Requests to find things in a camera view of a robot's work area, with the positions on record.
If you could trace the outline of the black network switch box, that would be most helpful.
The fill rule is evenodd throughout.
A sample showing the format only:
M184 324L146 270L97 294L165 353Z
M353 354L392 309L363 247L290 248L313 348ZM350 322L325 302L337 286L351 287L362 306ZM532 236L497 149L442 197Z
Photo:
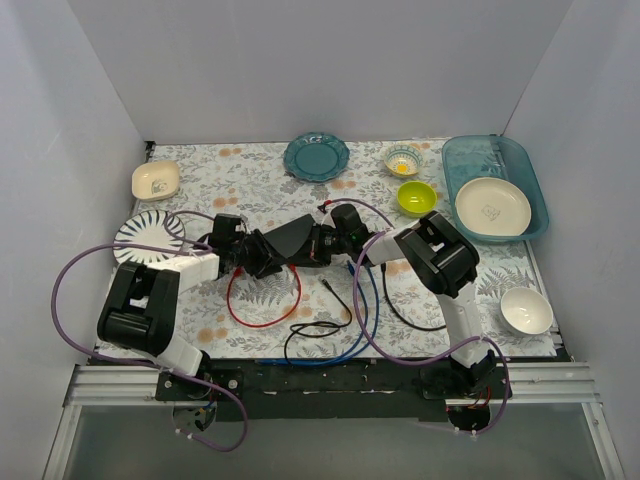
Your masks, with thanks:
M316 226L314 218L306 214L263 234L274 263L312 267L317 262L311 259L312 233Z

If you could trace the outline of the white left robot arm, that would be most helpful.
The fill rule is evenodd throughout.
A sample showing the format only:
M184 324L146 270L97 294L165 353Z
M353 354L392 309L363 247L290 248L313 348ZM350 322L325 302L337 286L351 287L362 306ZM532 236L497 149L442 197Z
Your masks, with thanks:
M262 233L242 231L242 219L220 214L212 232L159 262L126 261L115 278L97 324L100 340L132 350L180 373L178 387L193 400L213 386L203 352L175 333L179 295L241 267L256 278L279 272L299 248L288 226Z

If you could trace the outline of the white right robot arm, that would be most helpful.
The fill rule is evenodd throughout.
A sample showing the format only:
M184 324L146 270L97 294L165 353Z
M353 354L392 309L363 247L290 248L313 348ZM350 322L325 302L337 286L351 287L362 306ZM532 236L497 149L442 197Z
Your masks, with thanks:
M475 397L489 384L481 365L490 356L475 300L479 254L440 213L432 211L408 225L372 232L351 204L331 211L330 225L307 214L300 217L292 240L293 263L305 260L322 267L336 255L348 255L357 268L406 260L422 285L436 296L451 347L454 389Z

